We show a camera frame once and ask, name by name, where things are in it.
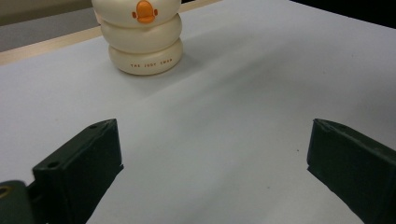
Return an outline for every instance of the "beige edge strip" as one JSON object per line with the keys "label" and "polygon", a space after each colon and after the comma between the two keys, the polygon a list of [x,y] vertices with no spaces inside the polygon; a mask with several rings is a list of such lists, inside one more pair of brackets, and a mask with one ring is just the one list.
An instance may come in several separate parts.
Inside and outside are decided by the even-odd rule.
{"label": "beige edge strip", "polygon": [[[221,0],[196,0],[181,5],[179,12],[189,11],[198,7],[204,7],[206,5],[219,2]],[[73,33],[71,35],[63,35],[50,40],[42,41],[36,44],[24,46],[17,49],[10,49],[7,51],[0,52],[0,65],[14,63],[16,61],[35,57],[40,54],[44,54],[56,49],[61,49],[69,45],[77,44],[82,41],[86,41],[97,36],[102,35],[100,26],[94,27],[88,30]]]}

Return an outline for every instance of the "white tabletop surface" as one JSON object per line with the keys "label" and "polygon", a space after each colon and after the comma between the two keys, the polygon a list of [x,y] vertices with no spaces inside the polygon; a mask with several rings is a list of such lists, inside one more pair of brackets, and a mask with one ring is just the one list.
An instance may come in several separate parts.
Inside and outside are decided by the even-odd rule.
{"label": "white tabletop surface", "polygon": [[91,224],[361,224],[306,153],[315,118],[396,147],[396,30],[284,0],[181,16],[162,75],[120,72],[102,37],[1,66],[0,181],[114,118],[125,169]]}

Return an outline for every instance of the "cream ring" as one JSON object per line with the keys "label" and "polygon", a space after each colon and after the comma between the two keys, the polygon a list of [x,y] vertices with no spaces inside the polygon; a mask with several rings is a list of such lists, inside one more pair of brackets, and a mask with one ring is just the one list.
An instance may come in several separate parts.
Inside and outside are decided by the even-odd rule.
{"label": "cream ring", "polygon": [[129,28],[160,25],[177,14],[181,0],[92,0],[102,20]]}
{"label": "cream ring", "polygon": [[102,23],[102,34],[111,47],[128,53],[150,53],[166,49],[181,34],[181,18],[178,14],[170,21],[147,29],[128,29]]}
{"label": "cream ring", "polygon": [[111,61],[121,70],[134,75],[154,75],[167,71],[180,61],[183,44],[179,39],[162,51],[147,54],[131,54],[108,46]]}

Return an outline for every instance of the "cream-colored duck toy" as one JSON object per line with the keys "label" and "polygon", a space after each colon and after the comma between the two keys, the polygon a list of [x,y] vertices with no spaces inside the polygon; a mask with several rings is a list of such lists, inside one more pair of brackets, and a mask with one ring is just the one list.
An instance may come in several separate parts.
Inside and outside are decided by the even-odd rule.
{"label": "cream-colored duck toy", "polygon": [[181,0],[92,0],[101,17],[111,61],[134,75],[154,75],[177,64]]}

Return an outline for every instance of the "brass screw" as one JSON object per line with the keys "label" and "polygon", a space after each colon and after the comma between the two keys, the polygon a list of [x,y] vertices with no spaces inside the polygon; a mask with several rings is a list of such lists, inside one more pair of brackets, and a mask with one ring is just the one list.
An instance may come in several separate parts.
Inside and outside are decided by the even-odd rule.
{"label": "brass screw", "polygon": [[5,198],[11,192],[11,187],[0,186],[0,199]]}

